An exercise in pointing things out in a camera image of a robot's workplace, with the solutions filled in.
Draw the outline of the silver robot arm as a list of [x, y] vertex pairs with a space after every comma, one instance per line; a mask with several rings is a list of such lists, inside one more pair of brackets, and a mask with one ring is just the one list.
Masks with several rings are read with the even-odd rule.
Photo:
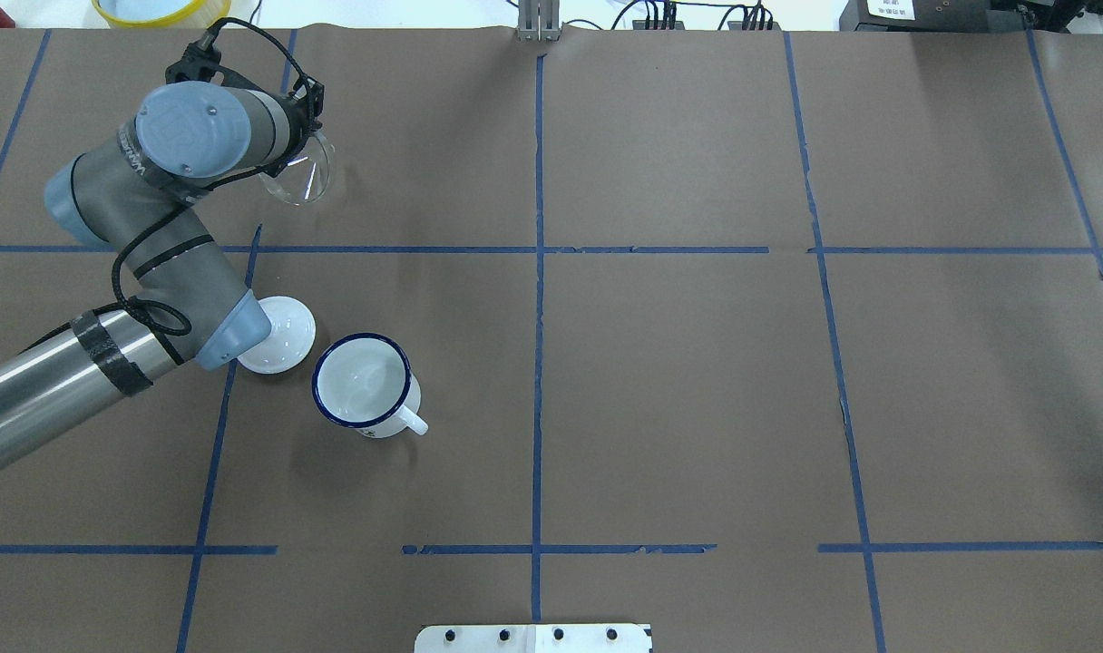
[[0, 471], [188, 361], [216, 370], [270, 335], [194, 207], [229, 183], [279, 175], [322, 127], [324, 96], [310, 78], [285, 95], [167, 83], [47, 181], [58, 227], [113, 250], [113, 301], [0, 365]]

